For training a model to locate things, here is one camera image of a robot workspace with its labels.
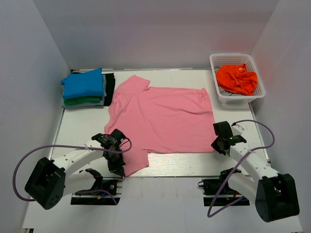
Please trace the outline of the pink t shirt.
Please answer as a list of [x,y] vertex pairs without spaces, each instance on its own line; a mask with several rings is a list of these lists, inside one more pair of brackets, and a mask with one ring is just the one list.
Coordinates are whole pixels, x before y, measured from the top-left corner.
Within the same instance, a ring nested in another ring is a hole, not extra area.
[[115,90],[106,134],[132,142],[123,153],[125,176],[149,166],[148,154],[212,153],[214,115],[206,89],[152,87],[133,75]]

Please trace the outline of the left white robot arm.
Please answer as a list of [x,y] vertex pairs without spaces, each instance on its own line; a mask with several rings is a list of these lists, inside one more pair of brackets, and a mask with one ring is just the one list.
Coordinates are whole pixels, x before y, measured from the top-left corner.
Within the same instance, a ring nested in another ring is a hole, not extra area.
[[110,197],[113,189],[103,184],[103,176],[90,167],[91,162],[104,158],[108,171],[125,177],[125,161],[121,147],[131,140],[120,130],[110,134],[98,133],[82,146],[71,146],[72,151],[55,159],[41,158],[35,165],[25,191],[45,210],[53,208],[64,196],[96,195]]

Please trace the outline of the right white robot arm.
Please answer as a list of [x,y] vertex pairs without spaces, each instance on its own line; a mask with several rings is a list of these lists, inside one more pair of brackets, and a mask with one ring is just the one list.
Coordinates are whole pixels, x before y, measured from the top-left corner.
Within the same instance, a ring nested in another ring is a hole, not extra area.
[[242,133],[244,129],[236,121],[213,124],[216,139],[211,144],[219,154],[234,159],[236,165],[221,173],[219,188],[211,201],[210,207],[220,193],[241,194],[237,200],[227,207],[246,198],[255,205],[256,211],[264,222],[272,222],[300,213],[298,196],[294,178],[290,174],[281,174],[256,154],[265,147],[250,148]]

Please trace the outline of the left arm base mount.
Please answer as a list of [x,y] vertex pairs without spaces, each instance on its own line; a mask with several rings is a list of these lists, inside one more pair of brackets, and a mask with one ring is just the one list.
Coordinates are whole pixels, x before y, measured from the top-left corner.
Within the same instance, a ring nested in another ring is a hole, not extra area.
[[116,206],[122,193],[122,179],[103,178],[101,185],[91,188],[90,192],[71,196],[71,205]]

